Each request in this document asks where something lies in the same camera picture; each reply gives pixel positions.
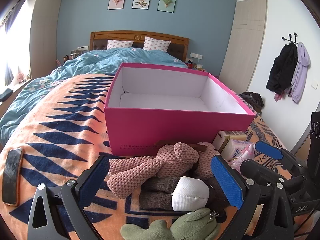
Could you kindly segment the pink drawstring pouch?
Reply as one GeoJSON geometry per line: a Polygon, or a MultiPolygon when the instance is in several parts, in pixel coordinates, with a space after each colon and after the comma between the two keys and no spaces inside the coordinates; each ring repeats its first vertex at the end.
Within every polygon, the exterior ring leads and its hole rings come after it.
{"type": "Polygon", "coordinates": [[[242,156],[238,156],[237,158],[230,160],[228,162],[228,164],[232,169],[237,170],[241,174],[240,166],[242,165],[242,163],[244,161],[249,160],[249,159],[253,160],[254,157],[249,156],[249,155],[242,155],[242,156]]]}

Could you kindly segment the brown and white plush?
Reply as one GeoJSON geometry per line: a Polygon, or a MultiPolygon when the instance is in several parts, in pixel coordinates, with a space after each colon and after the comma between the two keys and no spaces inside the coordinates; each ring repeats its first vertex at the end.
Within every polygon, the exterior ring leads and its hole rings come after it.
{"type": "Polygon", "coordinates": [[[189,212],[207,207],[218,223],[227,219],[230,203],[215,177],[202,180],[191,177],[148,179],[141,186],[139,205],[144,210],[189,212]]]}

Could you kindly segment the gold tissue pack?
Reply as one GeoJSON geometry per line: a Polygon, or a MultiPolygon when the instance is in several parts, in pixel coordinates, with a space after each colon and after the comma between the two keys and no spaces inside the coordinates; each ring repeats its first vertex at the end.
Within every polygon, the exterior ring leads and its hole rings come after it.
{"type": "Polygon", "coordinates": [[[221,153],[232,139],[246,141],[247,135],[243,131],[219,131],[212,144],[221,153]]]}

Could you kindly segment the pink knitted teddy bear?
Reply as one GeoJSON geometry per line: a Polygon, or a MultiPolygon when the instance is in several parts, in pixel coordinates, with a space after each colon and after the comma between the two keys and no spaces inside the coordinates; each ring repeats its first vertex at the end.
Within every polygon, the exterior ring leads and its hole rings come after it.
{"type": "Polygon", "coordinates": [[[152,177],[181,177],[194,170],[200,179],[208,179],[213,176],[211,159],[217,155],[219,152],[208,142],[177,142],[163,145],[154,157],[111,159],[107,186],[116,197],[125,199],[152,177]]]}

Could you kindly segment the green plush toy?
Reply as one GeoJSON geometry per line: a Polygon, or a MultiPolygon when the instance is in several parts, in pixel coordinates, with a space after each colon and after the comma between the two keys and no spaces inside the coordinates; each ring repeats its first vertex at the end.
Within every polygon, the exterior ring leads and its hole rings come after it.
{"type": "Polygon", "coordinates": [[[120,228],[123,239],[214,239],[220,231],[220,224],[210,209],[203,207],[176,219],[170,227],[165,220],[153,221],[147,229],[135,224],[120,228]]]}

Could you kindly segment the dark clothes pile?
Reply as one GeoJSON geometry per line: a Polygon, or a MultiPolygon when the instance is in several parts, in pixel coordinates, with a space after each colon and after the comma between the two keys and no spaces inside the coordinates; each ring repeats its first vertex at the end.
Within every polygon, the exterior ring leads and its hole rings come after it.
{"type": "Polygon", "coordinates": [[[264,102],[260,94],[254,92],[243,92],[240,93],[239,96],[250,104],[257,113],[262,113],[264,102]]]}

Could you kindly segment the lilac hanging hoodie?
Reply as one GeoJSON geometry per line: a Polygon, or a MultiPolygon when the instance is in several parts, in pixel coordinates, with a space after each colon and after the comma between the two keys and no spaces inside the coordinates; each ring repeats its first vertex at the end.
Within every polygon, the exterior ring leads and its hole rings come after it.
{"type": "Polygon", "coordinates": [[[298,44],[297,56],[297,65],[287,94],[294,103],[299,104],[306,84],[308,67],[310,66],[310,56],[302,42],[298,44]]]}

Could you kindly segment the smartphone with brown case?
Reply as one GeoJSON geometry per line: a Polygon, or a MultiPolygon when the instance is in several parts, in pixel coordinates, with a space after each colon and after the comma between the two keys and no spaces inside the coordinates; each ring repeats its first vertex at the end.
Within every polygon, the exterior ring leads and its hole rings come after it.
{"type": "Polygon", "coordinates": [[[4,165],[2,201],[9,206],[18,205],[18,187],[23,148],[10,150],[4,165]]]}

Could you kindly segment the black hanging jacket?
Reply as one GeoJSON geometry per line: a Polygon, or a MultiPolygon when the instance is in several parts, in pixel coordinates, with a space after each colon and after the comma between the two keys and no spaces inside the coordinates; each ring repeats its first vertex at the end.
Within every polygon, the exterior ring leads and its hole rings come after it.
{"type": "Polygon", "coordinates": [[[271,68],[266,88],[281,95],[290,85],[297,66],[297,46],[295,43],[286,44],[271,68]]]}

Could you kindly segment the pink cardboard box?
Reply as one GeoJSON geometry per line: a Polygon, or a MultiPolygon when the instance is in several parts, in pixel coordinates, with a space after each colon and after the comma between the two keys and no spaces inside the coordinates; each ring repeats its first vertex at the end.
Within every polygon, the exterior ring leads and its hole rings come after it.
{"type": "Polygon", "coordinates": [[[104,113],[117,156],[153,155],[160,142],[212,142],[219,131],[245,131],[255,117],[207,72],[144,63],[121,64],[104,113]]]}

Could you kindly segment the wooden headboard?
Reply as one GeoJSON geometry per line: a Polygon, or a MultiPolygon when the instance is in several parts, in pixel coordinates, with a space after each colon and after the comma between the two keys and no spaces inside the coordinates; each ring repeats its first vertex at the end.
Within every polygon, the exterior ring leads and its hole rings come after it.
{"type": "Polygon", "coordinates": [[[175,35],[136,30],[110,30],[91,32],[89,50],[105,50],[108,40],[133,41],[134,48],[143,48],[145,37],[170,41],[167,53],[185,61],[188,52],[189,38],[175,35]]]}

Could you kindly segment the left patterned pillow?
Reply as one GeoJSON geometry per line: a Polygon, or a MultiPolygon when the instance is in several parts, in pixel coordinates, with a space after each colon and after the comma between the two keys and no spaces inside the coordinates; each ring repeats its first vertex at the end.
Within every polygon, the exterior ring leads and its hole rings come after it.
{"type": "Polygon", "coordinates": [[[130,48],[134,41],[122,41],[122,40],[108,40],[107,50],[114,48],[130,48]]]}

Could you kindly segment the patterned pillow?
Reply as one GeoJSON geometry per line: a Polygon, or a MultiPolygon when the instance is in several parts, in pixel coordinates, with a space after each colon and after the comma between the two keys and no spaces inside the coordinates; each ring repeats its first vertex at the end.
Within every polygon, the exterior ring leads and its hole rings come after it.
{"type": "Polygon", "coordinates": [[[146,36],[144,39],[143,49],[147,51],[161,50],[167,52],[167,49],[169,48],[170,44],[171,41],[159,40],[146,36]]]}
{"type": "Polygon", "coordinates": [[[122,41],[122,40],[108,40],[107,50],[114,48],[130,48],[134,41],[122,41]]]}

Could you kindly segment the framed flower picture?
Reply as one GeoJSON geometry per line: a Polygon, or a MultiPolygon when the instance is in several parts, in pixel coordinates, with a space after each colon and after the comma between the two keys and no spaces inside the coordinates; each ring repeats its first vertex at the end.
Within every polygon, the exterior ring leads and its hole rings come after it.
{"type": "Polygon", "coordinates": [[[132,9],[148,10],[149,5],[150,5],[150,0],[133,0],[132,9]]]}
{"type": "Polygon", "coordinates": [[[109,0],[108,10],[118,10],[124,8],[125,0],[109,0]]]}

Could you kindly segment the black wall coat hook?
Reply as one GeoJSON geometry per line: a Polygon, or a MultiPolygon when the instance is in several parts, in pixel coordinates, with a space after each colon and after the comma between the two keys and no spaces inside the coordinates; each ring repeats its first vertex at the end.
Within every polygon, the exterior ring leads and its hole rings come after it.
{"type": "Polygon", "coordinates": [[[296,32],[294,32],[293,34],[288,34],[288,37],[289,38],[282,36],[281,39],[283,41],[288,41],[289,43],[294,43],[294,44],[298,45],[298,42],[297,42],[298,35],[296,32]]]}

